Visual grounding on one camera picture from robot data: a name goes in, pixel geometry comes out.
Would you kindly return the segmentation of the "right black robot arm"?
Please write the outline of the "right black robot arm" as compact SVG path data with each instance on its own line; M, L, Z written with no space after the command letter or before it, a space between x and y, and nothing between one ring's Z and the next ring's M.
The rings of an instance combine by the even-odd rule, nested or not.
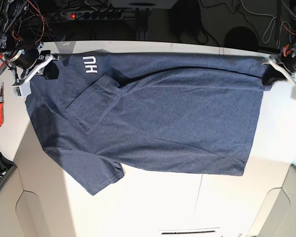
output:
M50 38L50 28L34 0L0 0L0 75L9 69L16 84L35 75L57 79L60 59L43 50L43 38Z

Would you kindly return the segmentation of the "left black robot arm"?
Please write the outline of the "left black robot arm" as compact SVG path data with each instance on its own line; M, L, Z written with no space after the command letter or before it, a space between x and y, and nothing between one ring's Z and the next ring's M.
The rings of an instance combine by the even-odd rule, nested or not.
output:
M276 81L285 80L296 88L296 0L281 1L282 6L288 11L291 20L286 29L293 39L280 50L278 54L270 55L265 64L267 70L262 76L263 85L272 85Z

